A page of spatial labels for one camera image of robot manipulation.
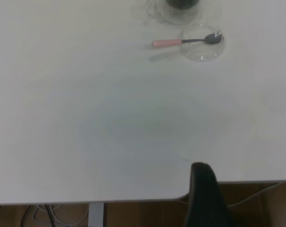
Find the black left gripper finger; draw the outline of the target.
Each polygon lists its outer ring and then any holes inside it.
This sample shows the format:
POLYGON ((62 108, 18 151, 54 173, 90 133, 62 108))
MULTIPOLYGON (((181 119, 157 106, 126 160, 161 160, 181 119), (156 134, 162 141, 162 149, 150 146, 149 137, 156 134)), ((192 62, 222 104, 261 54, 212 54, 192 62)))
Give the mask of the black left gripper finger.
POLYGON ((190 170, 186 227, 233 227, 232 216, 210 165, 193 163, 190 170))

